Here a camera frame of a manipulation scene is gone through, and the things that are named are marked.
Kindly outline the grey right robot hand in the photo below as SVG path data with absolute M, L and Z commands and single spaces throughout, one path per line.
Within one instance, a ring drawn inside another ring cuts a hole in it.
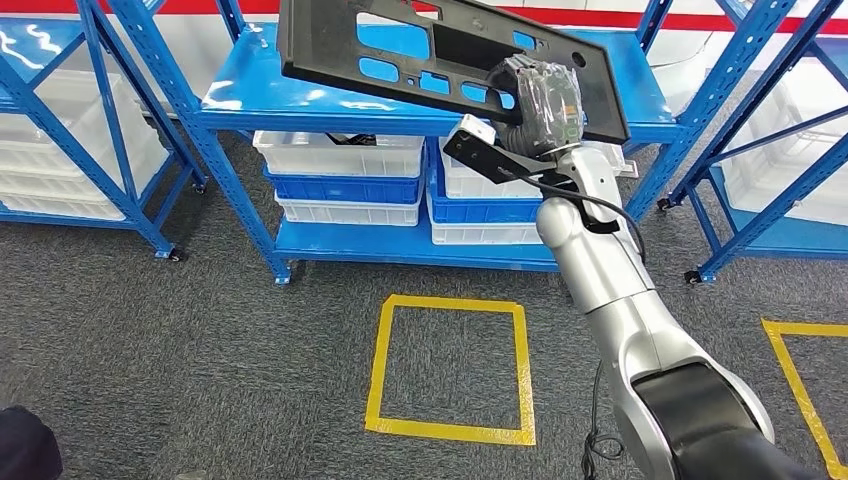
M 517 125 L 492 123 L 507 150 L 533 158 L 581 144 L 585 118 L 572 69 L 515 54 L 495 66 L 488 80 L 511 93 L 520 110 Z

